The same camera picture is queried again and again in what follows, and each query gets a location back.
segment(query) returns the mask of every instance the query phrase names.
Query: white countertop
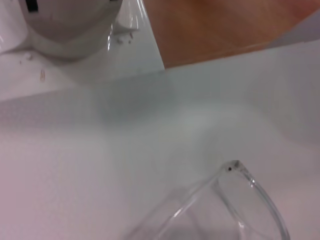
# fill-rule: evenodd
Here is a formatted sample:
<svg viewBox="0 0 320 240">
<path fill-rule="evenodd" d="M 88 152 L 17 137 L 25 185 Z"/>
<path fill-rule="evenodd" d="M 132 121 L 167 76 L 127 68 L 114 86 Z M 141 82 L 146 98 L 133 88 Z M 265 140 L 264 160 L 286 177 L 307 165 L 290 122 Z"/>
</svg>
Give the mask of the white countertop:
<svg viewBox="0 0 320 240">
<path fill-rule="evenodd" d="M 320 236 L 320 42 L 0 104 L 0 238 L 124 240 L 241 160 L 292 240 Z"/>
</svg>

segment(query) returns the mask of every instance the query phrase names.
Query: wooden surface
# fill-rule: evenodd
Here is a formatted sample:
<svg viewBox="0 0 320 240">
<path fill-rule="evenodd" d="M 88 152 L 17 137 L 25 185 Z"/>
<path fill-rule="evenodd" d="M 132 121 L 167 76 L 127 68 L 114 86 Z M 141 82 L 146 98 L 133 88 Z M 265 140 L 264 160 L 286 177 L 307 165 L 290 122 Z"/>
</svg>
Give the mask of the wooden surface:
<svg viewBox="0 0 320 240">
<path fill-rule="evenodd" d="M 320 0 L 144 0 L 166 68 L 263 49 Z"/>
</svg>

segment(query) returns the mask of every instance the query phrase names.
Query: white machine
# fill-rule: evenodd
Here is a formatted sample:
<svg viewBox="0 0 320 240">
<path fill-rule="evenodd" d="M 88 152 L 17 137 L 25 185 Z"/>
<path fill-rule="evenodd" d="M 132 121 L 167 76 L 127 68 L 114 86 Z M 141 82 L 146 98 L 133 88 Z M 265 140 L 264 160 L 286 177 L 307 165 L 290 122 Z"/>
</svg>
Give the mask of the white machine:
<svg viewBox="0 0 320 240">
<path fill-rule="evenodd" d="M 64 59 L 106 46 L 122 0 L 1 0 L 0 53 L 33 47 Z"/>
</svg>

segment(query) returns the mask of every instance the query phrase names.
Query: clear plastic cup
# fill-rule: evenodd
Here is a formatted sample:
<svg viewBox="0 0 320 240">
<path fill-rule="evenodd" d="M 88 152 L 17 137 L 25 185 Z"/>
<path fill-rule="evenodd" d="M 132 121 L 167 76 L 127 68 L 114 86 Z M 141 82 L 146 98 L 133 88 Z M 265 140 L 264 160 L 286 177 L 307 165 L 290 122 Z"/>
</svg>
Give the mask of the clear plastic cup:
<svg viewBox="0 0 320 240">
<path fill-rule="evenodd" d="M 176 191 L 128 240 L 289 240 L 276 206 L 238 161 L 187 194 Z"/>
</svg>

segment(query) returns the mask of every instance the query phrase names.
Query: glossy white surface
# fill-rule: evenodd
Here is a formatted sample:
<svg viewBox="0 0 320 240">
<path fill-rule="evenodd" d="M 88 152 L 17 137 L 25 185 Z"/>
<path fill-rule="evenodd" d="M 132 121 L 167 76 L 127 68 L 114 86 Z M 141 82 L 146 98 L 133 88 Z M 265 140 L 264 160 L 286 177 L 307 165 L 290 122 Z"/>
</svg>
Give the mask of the glossy white surface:
<svg viewBox="0 0 320 240">
<path fill-rule="evenodd" d="M 5 8 L 0 8 L 2 12 L 7 13 Z M 119 43 L 119 36 L 114 36 L 106 48 L 78 62 L 47 58 L 34 51 L 28 51 L 32 60 L 24 58 L 25 51 L 0 54 L 0 100 L 162 71 L 164 65 L 142 0 L 124 0 L 118 22 L 138 28 L 133 39 L 123 35 Z"/>
<path fill-rule="evenodd" d="M 291 239 L 319 238 L 319 42 L 0 104 L 0 237 L 127 240 L 241 160 Z"/>
<path fill-rule="evenodd" d="M 0 55 L 28 37 L 27 25 L 17 0 L 0 0 Z"/>
</svg>

